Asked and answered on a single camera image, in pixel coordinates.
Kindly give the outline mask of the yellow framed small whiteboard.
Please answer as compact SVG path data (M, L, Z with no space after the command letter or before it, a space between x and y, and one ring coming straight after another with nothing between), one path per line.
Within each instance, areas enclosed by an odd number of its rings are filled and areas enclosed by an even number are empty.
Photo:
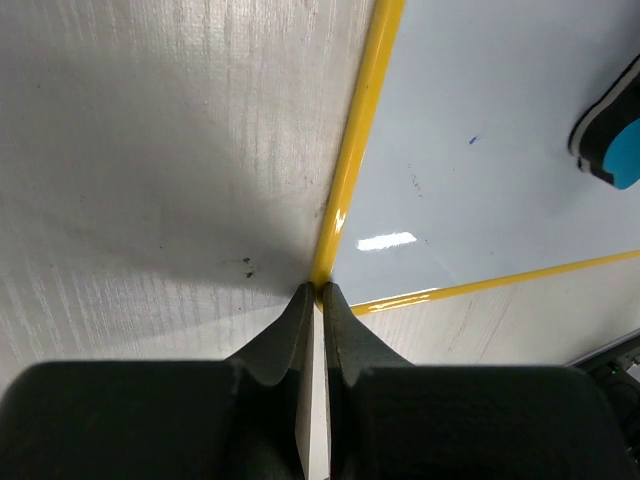
M314 259L322 312L334 283L418 366L575 368L639 334L639 181L618 190L568 148L634 58L635 1L376 2Z

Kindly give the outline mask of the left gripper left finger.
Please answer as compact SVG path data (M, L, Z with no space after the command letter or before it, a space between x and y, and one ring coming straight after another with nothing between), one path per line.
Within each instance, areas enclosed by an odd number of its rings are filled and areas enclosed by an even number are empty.
M1 400L5 479L300 479L314 290L223 360L51 361Z

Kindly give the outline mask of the blue whiteboard eraser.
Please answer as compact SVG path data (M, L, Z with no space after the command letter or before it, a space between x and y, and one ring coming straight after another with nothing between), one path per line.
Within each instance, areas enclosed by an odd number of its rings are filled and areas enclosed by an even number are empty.
M639 181L639 59L634 58L574 125L577 167L618 190Z

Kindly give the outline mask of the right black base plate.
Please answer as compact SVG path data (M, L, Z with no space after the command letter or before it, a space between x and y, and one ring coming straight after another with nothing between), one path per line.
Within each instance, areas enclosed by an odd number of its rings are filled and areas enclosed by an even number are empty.
M639 380L630 370L639 366L639 334L616 340L573 363L588 374L623 423L639 412Z

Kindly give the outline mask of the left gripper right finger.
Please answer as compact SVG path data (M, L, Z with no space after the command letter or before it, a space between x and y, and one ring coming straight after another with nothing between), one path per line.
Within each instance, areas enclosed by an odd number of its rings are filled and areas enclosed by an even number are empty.
M604 393L560 366L418 366L323 289L334 479L635 479Z

